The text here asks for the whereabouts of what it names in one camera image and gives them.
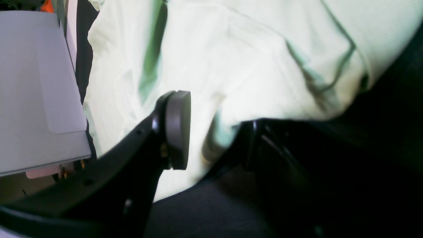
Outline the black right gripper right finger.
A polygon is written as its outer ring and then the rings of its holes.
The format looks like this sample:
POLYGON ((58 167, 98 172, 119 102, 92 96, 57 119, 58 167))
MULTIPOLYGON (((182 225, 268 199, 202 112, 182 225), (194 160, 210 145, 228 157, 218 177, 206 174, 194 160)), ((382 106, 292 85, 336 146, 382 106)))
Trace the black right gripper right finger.
POLYGON ((306 169, 317 122, 257 119, 242 122, 234 142, 202 179, 221 177, 241 164, 255 175, 260 206, 272 229, 287 238, 329 238, 329 193, 306 169))

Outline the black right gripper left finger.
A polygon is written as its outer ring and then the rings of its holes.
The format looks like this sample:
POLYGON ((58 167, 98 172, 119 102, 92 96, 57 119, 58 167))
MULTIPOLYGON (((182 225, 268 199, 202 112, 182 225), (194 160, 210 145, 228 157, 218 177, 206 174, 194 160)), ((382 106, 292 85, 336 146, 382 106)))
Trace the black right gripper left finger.
POLYGON ((191 94, 171 91, 97 162, 43 191, 1 206, 1 237, 143 235, 165 169, 186 169, 191 94))

